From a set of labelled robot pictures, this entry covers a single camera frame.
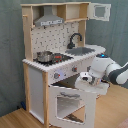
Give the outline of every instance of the pot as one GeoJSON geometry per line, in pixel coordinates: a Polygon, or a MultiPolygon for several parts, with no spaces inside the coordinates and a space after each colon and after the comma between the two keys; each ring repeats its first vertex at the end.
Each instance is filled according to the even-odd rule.
{"type": "Polygon", "coordinates": [[[50,51],[37,52],[37,59],[40,62],[49,62],[52,61],[53,53],[50,51]]]}

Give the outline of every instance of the oven door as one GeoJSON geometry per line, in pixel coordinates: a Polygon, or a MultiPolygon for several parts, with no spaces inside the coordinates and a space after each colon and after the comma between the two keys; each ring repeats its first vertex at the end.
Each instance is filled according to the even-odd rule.
{"type": "Polygon", "coordinates": [[[88,18],[109,21],[111,4],[89,3],[88,18]]]}
{"type": "Polygon", "coordinates": [[[94,128],[96,96],[96,93],[50,85],[49,123],[61,128],[94,128]]]}

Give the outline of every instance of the toy kitchen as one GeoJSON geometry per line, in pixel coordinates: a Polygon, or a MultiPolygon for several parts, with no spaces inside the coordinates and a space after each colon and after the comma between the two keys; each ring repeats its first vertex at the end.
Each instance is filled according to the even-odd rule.
{"type": "Polygon", "coordinates": [[[21,6],[26,111],[44,128],[94,128],[97,92],[79,90],[74,81],[89,69],[97,54],[105,52],[101,46],[85,43],[86,20],[109,21],[111,5],[68,2],[21,6]]]}

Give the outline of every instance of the knob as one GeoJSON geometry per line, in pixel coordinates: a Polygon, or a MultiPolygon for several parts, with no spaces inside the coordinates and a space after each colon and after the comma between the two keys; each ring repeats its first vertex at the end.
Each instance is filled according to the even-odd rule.
{"type": "Polygon", "coordinates": [[[73,71],[73,72],[77,72],[77,67],[73,67],[73,68],[72,68],[72,71],[73,71]]]}
{"type": "Polygon", "coordinates": [[[55,79],[58,79],[59,77],[60,77],[60,74],[58,74],[58,73],[55,73],[55,74],[54,74],[54,78],[55,78],[55,79]]]}

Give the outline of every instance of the backsplash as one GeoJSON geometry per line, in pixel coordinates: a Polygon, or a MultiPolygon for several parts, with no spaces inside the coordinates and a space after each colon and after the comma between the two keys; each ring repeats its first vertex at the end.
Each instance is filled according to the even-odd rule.
{"type": "MultiPolygon", "coordinates": [[[[60,52],[66,50],[73,33],[78,33],[79,22],[64,23],[44,27],[35,27],[31,31],[33,57],[37,52],[50,50],[60,52]]],[[[73,38],[73,43],[78,46],[78,36],[73,38]]]]}

